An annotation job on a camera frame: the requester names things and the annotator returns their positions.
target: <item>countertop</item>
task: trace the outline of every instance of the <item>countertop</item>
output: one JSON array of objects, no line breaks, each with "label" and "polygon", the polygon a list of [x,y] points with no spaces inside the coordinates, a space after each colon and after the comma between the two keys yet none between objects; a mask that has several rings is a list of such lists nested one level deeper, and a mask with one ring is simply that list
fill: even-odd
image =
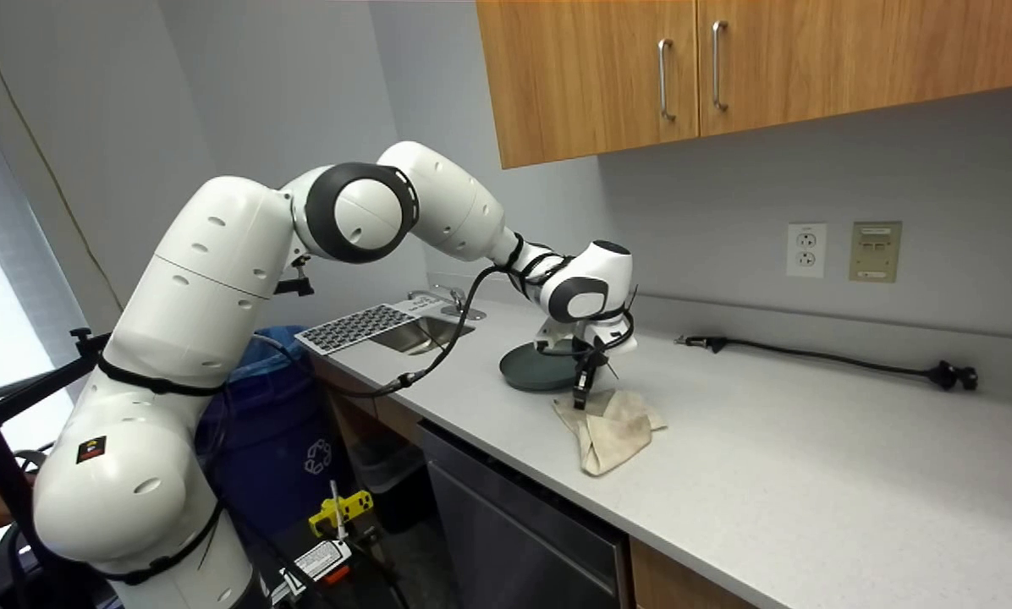
[{"label": "countertop", "polygon": [[[666,429],[604,476],[577,471],[552,395],[497,361],[542,328],[488,318],[398,402],[674,563],[758,606],[1012,606],[1012,402],[762,353],[674,345],[646,328],[612,357]],[[364,384],[422,370],[375,341],[336,357]]]}]

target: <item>wooden cabinet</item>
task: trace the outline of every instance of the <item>wooden cabinet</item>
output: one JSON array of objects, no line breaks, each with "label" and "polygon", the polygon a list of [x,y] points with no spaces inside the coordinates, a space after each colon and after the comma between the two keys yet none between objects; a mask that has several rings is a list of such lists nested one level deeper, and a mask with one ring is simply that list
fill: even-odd
[{"label": "wooden cabinet", "polygon": [[1012,0],[478,0],[504,167],[1012,87]]},{"label": "wooden cabinet", "polygon": [[636,609],[748,609],[744,600],[640,540],[628,540],[628,563]]}]

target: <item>wall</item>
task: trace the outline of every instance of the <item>wall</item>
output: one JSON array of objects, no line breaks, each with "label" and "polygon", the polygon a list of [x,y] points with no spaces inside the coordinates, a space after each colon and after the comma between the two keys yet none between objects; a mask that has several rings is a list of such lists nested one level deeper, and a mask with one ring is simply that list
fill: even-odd
[{"label": "wall", "polygon": [[[521,229],[626,242],[644,290],[1012,335],[1012,93],[504,173],[475,0],[372,16],[398,134],[478,169]],[[830,225],[821,281],[785,277],[788,221]],[[898,284],[847,281],[851,221],[902,221]]]},{"label": "wall", "polygon": [[[394,133],[364,3],[0,0],[0,71],[119,301],[206,177],[279,187]],[[422,284],[422,253],[322,262],[310,281],[317,297],[262,322],[394,297]]]}]

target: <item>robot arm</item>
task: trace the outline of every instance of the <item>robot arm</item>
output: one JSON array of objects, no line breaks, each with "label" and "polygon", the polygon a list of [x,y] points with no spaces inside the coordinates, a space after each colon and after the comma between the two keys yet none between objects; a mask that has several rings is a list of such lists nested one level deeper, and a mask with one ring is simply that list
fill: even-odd
[{"label": "robot arm", "polygon": [[255,568],[191,457],[195,419],[291,262],[378,262],[410,229],[453,259],[490,259],[558,322],[604,324],[596,357],[628,335],[628,252],[528,243],[475,177],[417,141],[284,189],[211,178],[156,247],[32,481],[37,540],[93,564],[129,609],[250,597]]}]

